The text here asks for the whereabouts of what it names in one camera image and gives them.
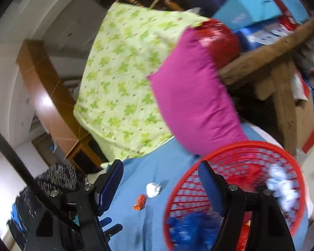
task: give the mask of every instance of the metal screw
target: metal screw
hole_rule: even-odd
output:
[[[266,189],[263,191],[263,194],[270,196],[272,194],[272,192],[270,190]]]
[[[53,190],[53,191],[50,193],[50,196],[56,197],[58,194],[59,194],[59,191],[58,191],[58,190]]]
[[[228,188],[229,188],[231,191],[237,191],[237,190],[238,190],[238,187],[237,187],[236,185],[234,185],[234,184],[229,185]]]
[[[86,191],[90,191],[90,190],[92,190],[94,188],[94,185],[93,184],[86,184],[85,186],[84,186],[84,189],[86,190]]]

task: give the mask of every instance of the pink pillow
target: pink pillow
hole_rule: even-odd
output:
[[[184,31],[175,50],[148,79],[166,124],[191,153],[206,155],[248,140],[214,62],[194,29]]]

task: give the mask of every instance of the red plastic bag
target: red plastic bag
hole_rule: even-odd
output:
[[[210,19],[195,29],[201,45],[208,49],[217,70],[239,55],[238,38],[220,21]]]

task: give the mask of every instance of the blue bedsheet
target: blue bedsheet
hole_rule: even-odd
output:
[[[248,125],[244,124],[242,128],[249,140],[263,141]],[[120,186],[110,209],[101,218],[109,216],[113,220],[104,230],[117,223],[123,226],[123,230],[109,242],[112,251],[168,250],[162,228],[164,208],[176,183],[199,159],[200,156],[186,151],[174,138],[144,157],[124,161]],[[146,193],[146,185],[150,182],[160,184],[161,193],[156,198],[148,199],[144,210],[133,210],[138,196]],[[305,218],[297,242],[294,239],[296,247],[301,247],[305,237],[307,212]]]

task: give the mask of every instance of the orange object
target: orange object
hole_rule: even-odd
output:
[[[141,194],[138,198],[137,198],[137,204],[135,206],[133,206],[134,210],[141,210],[144,209],[145,206],[145,202],[147,201],[147,198],[144,194]]]

